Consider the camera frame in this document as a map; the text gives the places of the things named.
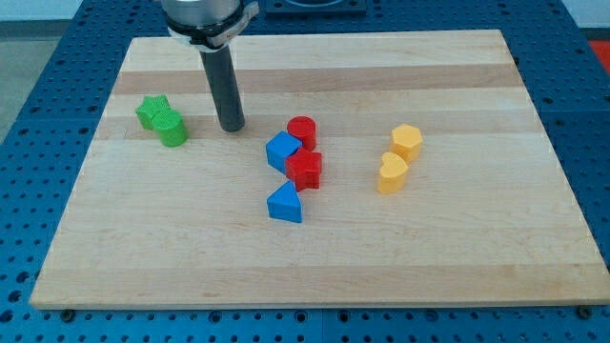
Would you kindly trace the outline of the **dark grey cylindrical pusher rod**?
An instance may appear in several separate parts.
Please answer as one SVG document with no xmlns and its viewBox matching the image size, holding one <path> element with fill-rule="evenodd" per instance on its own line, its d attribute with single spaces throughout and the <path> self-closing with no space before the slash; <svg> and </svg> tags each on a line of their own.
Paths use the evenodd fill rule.
<svg viewBox="0 0 610 343">
<path fill-rule="evenodd" d="M 240 131 L 245 126 L 233 59 L 229 46 L 215 52 L 201 52 L 202 64 L 211 90 L 220 128 Z"/>
</svg>

